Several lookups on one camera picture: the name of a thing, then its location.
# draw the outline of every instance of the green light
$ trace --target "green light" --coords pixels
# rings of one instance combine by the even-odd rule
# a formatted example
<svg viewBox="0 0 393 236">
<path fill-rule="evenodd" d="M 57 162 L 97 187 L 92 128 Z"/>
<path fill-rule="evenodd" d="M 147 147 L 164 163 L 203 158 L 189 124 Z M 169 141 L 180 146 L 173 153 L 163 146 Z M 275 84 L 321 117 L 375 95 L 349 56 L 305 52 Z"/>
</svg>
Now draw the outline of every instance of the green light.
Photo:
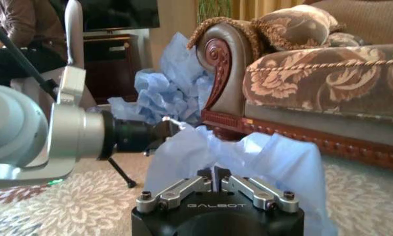
<svg viewBox="0 0 393 236">
<path fill-rule="evenodd" d="M 53 180 L 53 181 L 49 181 L 48 182 L 48 185 L 55 185 L 55 184 L 57 184 L 57 183 L 61 183 L 64 180 L 63 179 L 56 179 L 56 180 Z"/>
</svg>

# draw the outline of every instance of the blue plastic bag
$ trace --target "blue plastic bag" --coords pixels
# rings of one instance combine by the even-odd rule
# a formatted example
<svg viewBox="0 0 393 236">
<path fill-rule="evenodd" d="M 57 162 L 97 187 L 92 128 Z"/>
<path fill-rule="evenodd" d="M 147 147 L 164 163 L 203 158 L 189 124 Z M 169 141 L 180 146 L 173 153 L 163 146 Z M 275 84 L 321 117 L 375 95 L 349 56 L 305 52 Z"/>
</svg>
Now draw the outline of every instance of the blue plastic bag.
<svg viewBox="0 0 393 236">
<path fill-rule="evenodd" d="M 205 126 L 187 126 L 157 149 L 144 189 L 160 192 L 215 165 L 236 175 L 259 177 L 281 190 L 292 190 L 305 211 L 305 235 L 337 235 L 327 214 L 324 170 L 313 143 L 261 133 L 248 135 L 237 143 L 223 142 Z"/>
<path fill-rule="evenodd" d="M 212 86 L 213 75 L 204 71 L 196 55 L 196 48 L 187 49 L 187 38 L 180 34 L 172 38 L 161 59 L 161 72 L 145 69 L 137 72 L 135 88 L 139 92 L 135 104 L 121 98 L 111 98 L 116 118 L 141 120 L 155 124 L 164 116 L 200 124 Z"/>
</svg>

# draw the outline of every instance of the sofa cushion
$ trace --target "sofa cushion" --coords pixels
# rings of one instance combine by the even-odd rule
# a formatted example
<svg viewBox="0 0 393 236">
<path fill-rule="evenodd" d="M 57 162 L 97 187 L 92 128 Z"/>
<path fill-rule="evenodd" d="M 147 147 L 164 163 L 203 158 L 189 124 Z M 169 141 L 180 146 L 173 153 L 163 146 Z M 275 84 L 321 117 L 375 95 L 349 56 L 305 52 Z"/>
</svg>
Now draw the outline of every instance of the sofa cushion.
<svg viewBox="0 0 393 236">
<path fill-rule="evenodd" d="M 339 23 L 327 11 L 299 5 L 252 20 L 252 25 L 275 49 L 285 51 L 329 46 L 329 32 Z"/>
<path fill-rule="evenodd" d="M 331 47 L 355 47 L 368 45 L 368 43 L 359 36 L 343 32 L 332 33 L 328 40 Z"/>
<path fill-rule="evenodd" d="M 269 54 L 247 68 L 251 104 L 393 122 L 393 44 Z"/>
<path fill-rule="evenodd" d="M 393 43 L 393 0 L 323 0 L 312 6 L 347 25 L 345 33 L 371 44 Z"/>
</svg>

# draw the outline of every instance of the black cable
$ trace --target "black cable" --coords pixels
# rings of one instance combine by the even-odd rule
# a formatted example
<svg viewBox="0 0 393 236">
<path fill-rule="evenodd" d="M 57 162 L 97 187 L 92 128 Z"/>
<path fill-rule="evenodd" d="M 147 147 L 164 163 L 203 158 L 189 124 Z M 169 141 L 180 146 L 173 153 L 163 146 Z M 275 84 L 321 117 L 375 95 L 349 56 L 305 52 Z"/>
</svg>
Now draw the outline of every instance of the black cable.
<svg viewBox="0 0 393 236">
<path fill-rule="evenodd" d="M 41 89 L 51 95 L 53 100 L 57 100 L 57 94 L 53 91 L 53 88 L 56 87 L 56 83 L 53 80 L 45 81 L 44 78 L 41 77 L 39 71 L 33 67 L 32 63 L 29 60 L 25 58 L 25 55 L 21 53 L 20 49 L 16 47 L 13 42 L 9 40 L 7 37 L 5 33 L 0 29 L 0 41 L 5 45 L 7 49 L 12 53 L 16 61 L 19 62 L 21 68 L 27 71 L 28 75 L 32 75 L 32 77 L 36 79 L 39 82 L 39 85 Z"/>
</svg>

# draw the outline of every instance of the tv stand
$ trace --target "tv stand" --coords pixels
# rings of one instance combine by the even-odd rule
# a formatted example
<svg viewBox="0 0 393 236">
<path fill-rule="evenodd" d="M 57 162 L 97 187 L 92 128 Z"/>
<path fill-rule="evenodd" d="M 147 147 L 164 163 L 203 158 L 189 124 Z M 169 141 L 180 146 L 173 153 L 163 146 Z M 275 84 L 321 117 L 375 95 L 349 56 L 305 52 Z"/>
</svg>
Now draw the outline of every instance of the tv stand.
<svg viewBox="0 0 393 236">
<path fill-rule="evenodd" d="M 141 69 L 137 36 L 111 34 L 84 37 L 85 84 L 97 104 L 108 98 L 137 99 L 135 75 Z"/>
</svg>

